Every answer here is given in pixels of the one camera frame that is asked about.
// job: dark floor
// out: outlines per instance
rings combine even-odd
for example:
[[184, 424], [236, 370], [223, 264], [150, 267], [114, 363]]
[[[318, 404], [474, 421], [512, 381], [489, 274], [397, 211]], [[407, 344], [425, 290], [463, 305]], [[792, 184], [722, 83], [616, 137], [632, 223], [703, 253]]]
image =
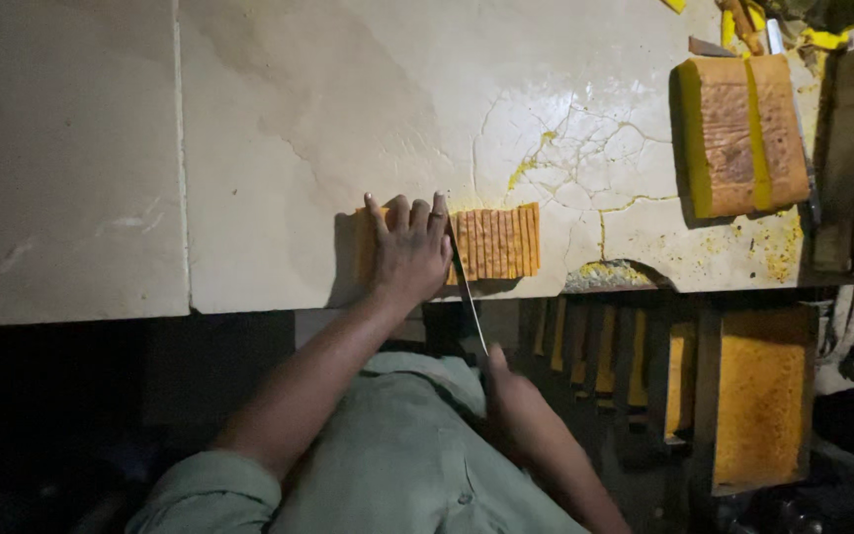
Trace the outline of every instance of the dark floor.
[[[615, 298], [625, 308], [661, 306], [658, 292]], [[636, 532], [687, 531], [682, 451], [663, 447], [653, 429], [628, 424], [629, 344], [616, 350], [618, 409], [577, 401], [567, 376], [530, 355], [540, 302], [483, 302], [488, 341], [509, 349], [514, 368], [566, 421]], [[680, 308], [670, 302], [667, 311]], [[424, 321], [459, 337], [460, 310], [456, 304], [433, 308]], [[630, 338], [632, 316], [622, 314], [623, 339]], [[261, 376], [330, 317], [272, 311], [0, 327], [0, 532], [119, 531], [149, 483], [205, 447]], [[659, 334], [649, 323], [648, 335]], [[661, 372], [656, 362], [652, 382]], [[587, 376], [594, 375], [589, 368]], [[110, 529], [83, 528], [89, 524]]]

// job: finger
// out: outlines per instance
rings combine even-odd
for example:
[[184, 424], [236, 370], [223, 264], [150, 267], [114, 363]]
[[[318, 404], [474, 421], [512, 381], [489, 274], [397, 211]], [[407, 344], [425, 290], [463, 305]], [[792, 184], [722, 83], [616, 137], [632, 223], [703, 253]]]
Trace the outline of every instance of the finger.
[[443, 236], [443, 241], [440, 245], [440, 256], [443, 258], [443, 272], [446, 273], [450, 270], [451, 262], [454, 261], [454, 245], [450, 242], [450, 236]]
[[403, 195], [397, 195], [394, 199], [394, 203], [394, 209], [397, 211], [397, 223], [395, 224], [395, 229], [406, 231], [410, 228], [411, 224], [411, 205], [407, 203], [407, 197]]
[[387, 223], [384, 221], [384, 214], [381, 213], [381, 207], [378, 205], [378, 201], [374, 200], [374, 196], [370, 193], [365, 193], [364, 205], [367, 206], [368, 212], [374, 218], [374, 226], [378, 231], [378, 235], [387, 234]]
[[433, 237], [434, 242], [440, 240], [444, 232], [447, 231], [447, 200], [443, 193], [439, 191], [433, 193], [433, 209], [430, 212], [430, 228], [428, 232]]
[[508, 374], [510, 365], [506, 363], [506, 355], [503, 353], [503, 348], [499, 343], [491, 343], [487, 347], [487, 353], [490, 357], [487, 359], [487, 369], [483, 370], [493, 382], [496, 382], [498, 376]]
[[430, 218], [430, 205], [426, 200], [414, 200], [411, 208], [411, 228], [421, 234], [427, 233], [427, 220]]

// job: cutting surface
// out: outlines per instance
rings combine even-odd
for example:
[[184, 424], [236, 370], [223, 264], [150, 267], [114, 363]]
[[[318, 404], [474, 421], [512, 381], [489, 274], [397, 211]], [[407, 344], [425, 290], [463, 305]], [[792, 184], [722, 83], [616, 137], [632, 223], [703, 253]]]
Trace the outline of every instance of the cutting surface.
[[[688, 35], [719, 41], [719, 14], [655, 0], [180, 2], [193, 305], [337, 304], [351, 264], [335, 216], [365, 191], [439, 189], [455, 210], [538, 201], [542, 268], [497, 297], [603, 287], [622, 273], [595, 262], [613, 260], [685, 292], [795, 285], [795, 209], [694, 228], [683, 216], [669, 75]], [[814, 131], [818, 82], [789, 59]]]

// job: metal tool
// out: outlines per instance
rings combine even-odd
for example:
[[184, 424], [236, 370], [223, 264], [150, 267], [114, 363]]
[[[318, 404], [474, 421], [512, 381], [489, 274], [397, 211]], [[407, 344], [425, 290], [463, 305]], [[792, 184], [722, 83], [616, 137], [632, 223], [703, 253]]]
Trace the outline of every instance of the metal tool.
[[483, 330], [480, 329], [480, 318], [476, 314], [476, 306], [473, 305], [473, 296], [470, 293], [470, 285], [467, 283], [467, 271], [463, 268], [463, 261], [460, 260], [460, 249], [457, 247], [457, 237], [454, 232], [451, 232], [450, 244], [454, 247], [454, 269], [457, 270], [457, 286], [460, 288], [460, 298], [463, 300], [463, 307], [467, 309], [470, 317], [473, 318], [473, 327], [476, 329], [476, 335], [480, 338], [480, 345], [483, 346], [483, 353], [478, 356], [477, 366], [480, 369], [486, 369], [487, 360], [490, 354], [487, 353], [486, 340], [483, 339]]

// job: cut strip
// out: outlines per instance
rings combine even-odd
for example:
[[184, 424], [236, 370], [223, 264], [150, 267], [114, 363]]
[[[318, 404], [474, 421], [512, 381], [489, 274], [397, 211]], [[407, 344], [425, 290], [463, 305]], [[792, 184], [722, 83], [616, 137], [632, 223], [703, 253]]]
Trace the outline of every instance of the cut strip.
[[535, 276], [539, 272], [539, 237], [536, 236], [536, 219], [535, 212], [527, 204], [526, 208], [526, 225], [528, 225], [529, 235], [529, 266], [532, 269], [532, 275]]
[[[768, 188], [765, 196], [757, 195], [758, 199], [763, 198], [765, 207], [760, 207], [759, 203], [756, 207], [772, 210], [807, 199], [810, 196], [810, 179], [792, 101], [792, 82], [786, 57], [781, 54], [754, 56], [747, 60], [747, 65], [752, 75], [751, 105], [755, 103], [756, 106], [767, 173], [764, 180]], [[761, 176], [757, 175], [757, 187], [760, 179]]]
[[486, 227], [483, 225], [483, 210], [473, 211], [476, 221], [476, 279], [486, 277]]
[[470, 249], [470, 269], [467, 273], [469, 281], [476, 280], [477, 277], [477, 257], [476, 257], [476, 212], [467, 212], [467, 243]]
[[519, 209], [512, 210], [512, 248], [515, 251], [513, 261], [516, 266], [516, 277], [525, 276], [526, 271], [523, 270], [523, 234], [521, 231], [522, 225], [519, 218]]
[[[459, 250], [460, 241], [457, 237], [457, 215], [450, 215], [450, 239], [454, 241], [454, 244], [457, 245], [457, 250]], [[447, 271], [447, 285], [457, 285], [457, 268], [454, 267], [454, 263], [451, 262], [450, 269]]]
[[467, 213], [461, 211], [457, 214], [457, 248], [460, 252], [460, 262], [463, 264], [463, 275], [469, 280], [470, 234], [467, 229]]
[[503, 212], [506, 216], [506, 264], [507, 264], [507, 276], [509, 278], [516, 278], [518, 275], [516, 273], [516, 233], [512, 230], [512, 210]]
[[492, 217], [490, 217], [490, 210], [483, 210], [483, 259], [486, 261], [485, 272], [486, 278], [493, 277], [493, 263], [492, 263]]
[[499, 214], [498, 210], [490, 212], [490, 229], [492, 230], [492, 276], [503, 277], [503, 263], [499, 260]]
[[526, 276], [532, 275], [532, 266], [529, 264], [529, 220], [527, 210], [520, 208], [519, 210], [519, 233], [522, 238], [522, 261], [523, 274]]
[[499, 277], [510, 278], [510, 259], [507, 256], [507, 249], [510, 247], [507, 240], [507, 218], [509, 212], [497, 211], [499, 216]]
[[542, 266], [542, 246], [540, 244], [539, 234], [539, 202], [532, 202], [532, 216], [535, 219], [535, 236], [536, 236], [536, 270], [538, 271]]

